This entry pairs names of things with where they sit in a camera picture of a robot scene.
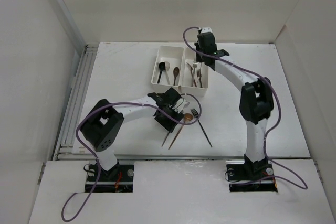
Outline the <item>silver metal fork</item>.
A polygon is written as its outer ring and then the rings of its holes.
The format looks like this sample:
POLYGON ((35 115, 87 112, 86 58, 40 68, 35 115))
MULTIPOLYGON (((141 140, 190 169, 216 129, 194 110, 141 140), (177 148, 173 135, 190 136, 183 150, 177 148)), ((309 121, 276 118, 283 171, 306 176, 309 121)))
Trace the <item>silver metal fork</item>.
POLYGON ((197 68, 196 68, 196 75, 197 75, 197 79, 198 79, 198 83, 199 83, 199 87, 200 88, 203 87, 203 85, 202 85, 202 72, 201 72, 201 69, 202 69, 202 63, 198 62, 197 63, 197 68))

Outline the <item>copper metal fork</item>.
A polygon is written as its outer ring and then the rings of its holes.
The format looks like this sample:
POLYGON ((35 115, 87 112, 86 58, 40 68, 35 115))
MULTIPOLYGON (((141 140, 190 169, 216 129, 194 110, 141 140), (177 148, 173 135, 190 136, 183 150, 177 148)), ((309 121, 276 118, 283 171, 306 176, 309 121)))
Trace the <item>copper metal fork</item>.
POLYGON ((186 64, 189 66, 189 69, 190 69, 190 73, 191 73, 191 77, 192 77, 192 81, 193 81, 192 86, 197 87, 197 84, 196 84, 196 81, 195 81, 194 67, 188 62, 186 62, 186 64))

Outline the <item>dark wooden fork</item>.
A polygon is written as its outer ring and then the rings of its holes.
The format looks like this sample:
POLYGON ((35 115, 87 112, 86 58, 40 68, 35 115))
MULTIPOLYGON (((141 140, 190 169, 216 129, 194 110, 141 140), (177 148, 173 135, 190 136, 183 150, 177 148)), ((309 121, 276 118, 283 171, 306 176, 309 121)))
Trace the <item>dark wooden fork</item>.
POLYGON ((202 84, 202 72, 201 69, 197 69, 197 78, 198 78, 198 82, 199 82, 199 86, 200 88, 203 88, 203 84, 202 84))

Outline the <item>copper metal spoon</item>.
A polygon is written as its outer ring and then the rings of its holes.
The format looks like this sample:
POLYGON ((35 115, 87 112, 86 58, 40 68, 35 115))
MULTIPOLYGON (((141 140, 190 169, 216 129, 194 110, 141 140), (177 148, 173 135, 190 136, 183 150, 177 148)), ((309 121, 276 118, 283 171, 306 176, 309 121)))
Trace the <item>copper metal spoon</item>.
POLYGON ((178 136, 180 135, 183 127, 185 126, 186 123, 188 123, 189 121, 191 121, 194 118, 194 116, 190 113, 186 113, 184 114, 184 120, 183 120, 183 125, 180 127, 180 129, 178 130, 178 132, 176 133, 172 143, 170 144, 168 150, 171 149, 171 147, 173 146, 173 144, 175 143, 176 139, 178 138, 178 136))

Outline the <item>brown wooden spoon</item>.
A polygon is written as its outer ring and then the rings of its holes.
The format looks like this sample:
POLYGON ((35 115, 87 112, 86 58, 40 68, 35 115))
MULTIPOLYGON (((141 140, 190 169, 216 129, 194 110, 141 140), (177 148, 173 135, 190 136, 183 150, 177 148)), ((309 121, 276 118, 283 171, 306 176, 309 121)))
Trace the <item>brown wooden spoon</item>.
POLYGON ((176 80, 177 80, 177 77, 179 76, 180 74, 180 69, 179 67, 175 67, 173 69, 173 77, 174 77, 174 82, 173 82, 173 85, 175 86, 176 85, 176 80))

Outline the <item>black handled fork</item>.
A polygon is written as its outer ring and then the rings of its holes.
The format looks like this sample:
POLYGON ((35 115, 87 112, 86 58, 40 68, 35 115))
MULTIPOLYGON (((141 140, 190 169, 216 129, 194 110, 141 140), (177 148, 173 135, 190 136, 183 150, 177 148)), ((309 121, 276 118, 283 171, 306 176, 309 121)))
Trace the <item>black handled fork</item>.
POLYGON ((203 132, 203 134, 204 134, 204 136, 205 136, 205 138, 207 139, 207 141, 208 141, 210 147, 212 148, 213 145, 212 145, 212 143, 211 143, 211 141, 210 141, 210 139, 209 139, 209 137, 208 137, 208 135, 207 135, 207 133, 206 133, 204 127, 202 126, 202 124, 201 124, 201 122, 200 122, 200 114, 197 112, 196 109, 191 109, 191 113, 192 113, 192 115, 197 119, 197 121, 198 121, 198 123, 199 123, 199 126, 200 126, 200 128, 201 128, 201 130, 202 130, 202 132, 203 132))

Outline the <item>silver slotted spoon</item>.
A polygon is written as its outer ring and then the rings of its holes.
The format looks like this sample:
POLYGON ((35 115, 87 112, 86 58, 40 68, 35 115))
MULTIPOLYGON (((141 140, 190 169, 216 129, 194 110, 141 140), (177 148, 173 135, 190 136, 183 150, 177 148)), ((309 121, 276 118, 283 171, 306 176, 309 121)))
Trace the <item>silver slotted spoon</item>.
POLYGON ((166 142, 167 138, 169 137, 169 135, 170 135, 170 132, 167 132, 167 134, 166 134, 166 136, 165 136, 165 138, 164 138, 164 140, 163 140, 163 142, 162 142, 162 145, 161 145, 161 147, 163 147, 163 146, 164 146, 164 144, 165 144, 165 142, 166 142))

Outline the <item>black plastic ladle spoon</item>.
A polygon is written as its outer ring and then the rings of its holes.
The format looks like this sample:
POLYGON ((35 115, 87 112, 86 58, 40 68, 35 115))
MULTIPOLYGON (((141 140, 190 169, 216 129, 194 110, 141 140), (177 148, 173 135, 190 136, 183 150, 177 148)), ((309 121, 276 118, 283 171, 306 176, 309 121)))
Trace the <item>black plastic ladle spoon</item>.
POLYGON ((157 84, 160 83, 161 77, 162 77, 162 73, 163 73, 163 71, 166 70, 166 64, 165 64, 165 62, 160 62, 159 65, 158 65, 158 69, 159 69, 159 77, 158 77, 158 80, 157 80, 157 84))

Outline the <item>beige plastic spoon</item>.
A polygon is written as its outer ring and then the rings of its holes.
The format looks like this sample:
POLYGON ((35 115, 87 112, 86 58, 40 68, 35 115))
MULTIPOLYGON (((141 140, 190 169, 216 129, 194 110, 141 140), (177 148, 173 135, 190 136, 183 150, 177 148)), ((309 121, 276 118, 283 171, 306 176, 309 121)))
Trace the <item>beige plastic spoon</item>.
POLYGON ((170 85, 170 77, 169 77, 170 63, 168 61, 165 61, 164 64, 165 64, 165 75, 167 79, 167 84, 170 85))

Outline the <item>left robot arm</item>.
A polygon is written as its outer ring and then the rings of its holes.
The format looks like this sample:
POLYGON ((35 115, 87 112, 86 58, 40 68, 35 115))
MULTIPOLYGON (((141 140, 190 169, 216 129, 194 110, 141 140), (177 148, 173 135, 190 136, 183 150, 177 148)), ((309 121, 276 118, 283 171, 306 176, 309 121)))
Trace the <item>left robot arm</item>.
POLYGON ((129 101, 110 103, 102 99, 93 107, 83 120, 79 131, 91 144, 97 155, 102 172, 112 177, 119 169, 119 161, 112 151, 123 124, 153 117, 169 133, 172 133, 183 117, 188 101, 174 88, 164 93, 149 93, 146 96, 129 101))

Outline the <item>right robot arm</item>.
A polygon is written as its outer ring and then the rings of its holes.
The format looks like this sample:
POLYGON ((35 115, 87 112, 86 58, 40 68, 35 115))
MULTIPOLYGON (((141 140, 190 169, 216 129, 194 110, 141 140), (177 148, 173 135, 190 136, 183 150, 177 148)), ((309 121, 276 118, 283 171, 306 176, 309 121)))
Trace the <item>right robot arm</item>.
POLYGON ((247 126, 243 167, 247 176, 256 176, 268 165, 263 146, 268 118, 274 109, 271 90, 265 81, 233 67, 229 53, 217 49, 211 29, 201 28, 197 39, 197 61, 224 76, 240 91, 239 111, 247 126))

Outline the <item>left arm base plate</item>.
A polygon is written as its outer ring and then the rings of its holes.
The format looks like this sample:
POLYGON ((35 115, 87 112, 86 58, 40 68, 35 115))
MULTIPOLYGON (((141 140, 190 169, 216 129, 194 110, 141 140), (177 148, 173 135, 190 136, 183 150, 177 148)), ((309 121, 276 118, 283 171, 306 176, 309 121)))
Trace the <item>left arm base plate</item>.
MULTIPOLYGON (((85 192, 89 193, 93 188, 97 175, 98 165, 86 164, 83 167, 86 172, 85 192)), ((101 169, 98 182, 93 189, 94 193, 132 193, 134 179, 133 164, 118 164, 111 172, 101 169)))

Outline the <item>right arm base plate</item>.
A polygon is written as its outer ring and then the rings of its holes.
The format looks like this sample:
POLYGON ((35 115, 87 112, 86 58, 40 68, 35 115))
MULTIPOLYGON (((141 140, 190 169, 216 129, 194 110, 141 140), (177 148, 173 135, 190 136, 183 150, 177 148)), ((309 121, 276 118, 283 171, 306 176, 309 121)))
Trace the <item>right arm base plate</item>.
POLYGON ((244 163, 227 163, 225 179, 228 181, 231 193, 247 192, 273 192, 277 193, 278 188, 275 179, 272 177, 274 170, 269 163, 255 173, 249 174, 247 165, 244 163))

